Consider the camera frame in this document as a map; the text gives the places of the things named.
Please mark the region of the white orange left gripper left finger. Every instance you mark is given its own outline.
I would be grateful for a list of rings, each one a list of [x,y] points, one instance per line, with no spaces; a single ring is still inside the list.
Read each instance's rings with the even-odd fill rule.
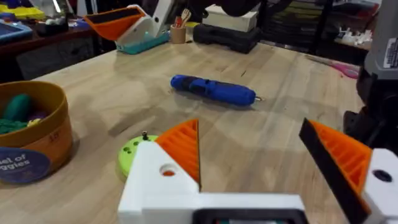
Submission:
[[[131,159],[120,223],[191,223],[201,190],[199,126],[182,122],[160,136],[143,133],[121,152]]]

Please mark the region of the white orange left gripper right finger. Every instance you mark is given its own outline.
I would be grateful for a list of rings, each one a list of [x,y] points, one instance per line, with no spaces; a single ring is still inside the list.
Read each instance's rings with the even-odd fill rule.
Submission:
[[[299,137],[348,223],[397,223],[397,155],[311,119]]]

